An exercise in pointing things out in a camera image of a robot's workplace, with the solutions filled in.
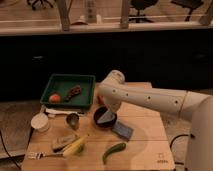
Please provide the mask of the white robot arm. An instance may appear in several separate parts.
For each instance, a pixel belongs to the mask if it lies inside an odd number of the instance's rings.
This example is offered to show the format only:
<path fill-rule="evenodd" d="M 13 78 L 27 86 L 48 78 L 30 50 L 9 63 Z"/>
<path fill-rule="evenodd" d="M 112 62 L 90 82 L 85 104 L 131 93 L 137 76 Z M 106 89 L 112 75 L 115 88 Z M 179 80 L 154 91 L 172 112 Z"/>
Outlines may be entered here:
<path fill-rule="evenodd" d="M 213 171 L 213 95 L 131 87 L 125 84 L 125 76 L 119 70 L 112 70 L 105 77 L 98 92 L 113 113 L 126 102 L 190 121 L 185 171 Z"/>

